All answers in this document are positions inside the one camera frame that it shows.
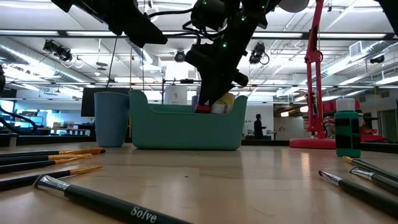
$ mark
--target ceiling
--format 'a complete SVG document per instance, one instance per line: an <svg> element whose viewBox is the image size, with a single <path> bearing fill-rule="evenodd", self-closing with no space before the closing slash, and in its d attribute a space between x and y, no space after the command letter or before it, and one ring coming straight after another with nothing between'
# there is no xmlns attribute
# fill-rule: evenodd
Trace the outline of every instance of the ceiling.
<svg viewBox="0 0 398 224"><path fill-rule="evenodd" d="M191 8L194 1L189 0L161 0L153 1L155 6L160 11L180 10ZM139 1L140 10L144 10L144 2ZM269 23L266 31L268 32L308 32L311 28L313 19L313 6L315 0L311 0L306 10L293 14L283 11L281 8L276 8L274 12L267 15ZM18 0L18 1L2 1L0 0L0 33L1 30L20 29L20 30L108 30L105 24L98 22L85 12L73 7L69 13L64 13L57 6L53 5L49 0ZM154 9L149 9L148 14L154 12ZM162 31L180 31L181 25L190 20L189 14L183 15L169 15L160 16L154 24ZM384 15L382 9L376 1L372 0L325 0L325 7L322 14L321 32L346 32L346 33L391 33L393 32L390 23ZM83 75L85 82L98 83L105 82L109 75L109 65L112 62L112 52L115 44L114 38L59 38L59 37L0 37L0 44L7 43L9 40L17 42L24 48L33 50L34 52L42 55L42 57L51 58L59 62L53 55L47 55L43 50L46 40L54 40L58 45L71 49L75 58L78 56L83 61L83 66L77 68L72 66L74 72ZM181 68L184 71L188 70L188 77L196 78L197 74L195 68L187 63L176 63L173 60L173 55L177 49L187 51L193 44L193 39L169 39L165 45L147 44L144 50L149 55L157 56L161 59L161 67L164 69L162 72L150 72L149 66L144 66L144 71L140 68L141 63L138 55L133 51L131 54L131 47L124 39L118 39L113 66L111 69L111 76L116 77L119 83L129 82L130 75L132 82L142 83L142 79L148 85L150 83L160 83L164 77L164 71L171 67ZM305 84L307 66L304 63L304 56L307 49L306 40L272 40L272 39L256 39L250 41L247 51L250 52L254 46L262 42L267 48L267 53L270 56L270 62L266 66L251 65L248 62L248 57L243 57L238 69L243 74L250 77L251 84L276 84L276 85L303 85ZM337 58L349 52L349 47L357 43L357 40L321 40L320 50L324 55L322 62L322 69L328 64L333 63ZM396 53L395 47L388 49L384 52L386 60L383 64L369 64L365 66L365 60L360 60L349 66L341 66L332 75L324 78L324 85L340 85L340 83L359 75L366 73L366 71L377 70L382 66L389 65L395 62ZM98 71L97 62L108 64L106 71ZM19 78L17 81L31 81L32 75L26 74L26 78ZM388 77L395 76L395 73L388 73ZM364 77L355 82L347 84L354 85L360 83L361 85L370 85L367 83L373 78L383 79L387 76L378 72L369 77ZM24 86L10 84L8 87L15 89L24 89ZM247 92L258 91L257 95L262 92L272 92L275 97L286 100L287 95L278 94L277 91L285 91L289 87L269 86L264 88L248 88ZM146 90L159 91L160 86L147 86ZM333 95L336 92L339 95L358 91L358 89L345 88L344 91L337 88L324 89L325 94ZM300 97L305 94L305 88L299 88L293 91L294 97Z"/></svg>

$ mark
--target green container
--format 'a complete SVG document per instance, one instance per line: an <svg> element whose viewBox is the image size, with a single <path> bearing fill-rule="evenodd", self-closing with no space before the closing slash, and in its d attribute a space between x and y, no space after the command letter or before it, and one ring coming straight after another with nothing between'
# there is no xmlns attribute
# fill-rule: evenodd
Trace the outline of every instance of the green container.
<svg viewBox="0 0 398 224"><path fill-rule="evenodd" d="M337 156L361 157L358 113L340 111L335 114Z"/></svg>
<svg viewBox="0 0 398 224"><path fill-rule="evenodd" d="M196 114L190 105L152 105L129 92L132 143L139 149L236 150L241 146L246 96L228 114Z"/></svg>

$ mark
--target teal plastic bin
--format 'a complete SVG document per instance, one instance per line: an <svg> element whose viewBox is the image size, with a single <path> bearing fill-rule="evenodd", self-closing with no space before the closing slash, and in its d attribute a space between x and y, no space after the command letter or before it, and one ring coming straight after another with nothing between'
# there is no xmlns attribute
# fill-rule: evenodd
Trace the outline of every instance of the teal plastic bin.
<svg viewBox="0 0 398 224"><path fill-rule="evenodd" d="M195 114L192 107L148 104L139 90L129 92L132 143L139 149L236 150L241 146L246 96L229 114Z"/></svg>

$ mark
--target green bottle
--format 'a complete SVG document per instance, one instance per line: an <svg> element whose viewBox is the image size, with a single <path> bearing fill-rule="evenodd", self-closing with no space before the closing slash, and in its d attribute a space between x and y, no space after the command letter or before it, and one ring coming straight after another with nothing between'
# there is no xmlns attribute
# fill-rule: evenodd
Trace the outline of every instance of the green bottle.
<svg viewBox="0 0 398 224"><path fill-rule="evenodd" d="M361 157L359 116L355 112L355 99L339 99L336 101L336 107L336 154L353 158Z"/></svg>

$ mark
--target metal ferrule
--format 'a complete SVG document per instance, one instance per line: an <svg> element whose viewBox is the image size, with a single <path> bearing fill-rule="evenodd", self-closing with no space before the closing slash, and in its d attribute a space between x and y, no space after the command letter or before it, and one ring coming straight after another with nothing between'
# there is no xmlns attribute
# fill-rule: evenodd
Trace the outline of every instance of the metal ferrule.
<svg viewBox="0 0 398 224"><path fill-rule="evenodd" d="M368 180L372 180L372 176L375 174L375 173L373 173L373 172L366 171L366 170L361 169L361 168L356 167L356 166L354 166L353 168L351 168L351 169L349 170L349 172L350 172L351 174L358 175L358 176L360 176L360 177L364 177L364 178L366 178L366 179L368 179Z"/></svg>
<svg viewBox="0 0 398 224"><path fill-rule="evenodd" d="M329 174L329 173L324 172L324 171L319 171L319 174L321 174L321 176L322 176L325 180L329 181L330 183L332 183L332 184L334 184L334 185L336 185L336 186L338 186L338 182L339 182L339 181L343 180L342 178L340 178L340 177L338 177L338 176L336 176L336 175Z"/></svg>
<svg viewBox="0 0 398 224"><path fill-rule="evenodd" d="M49 175L40 175L33 186L38 189L48 190L52 193L63 196L64 191L70 186L70 184L50 177Z"/></svg>

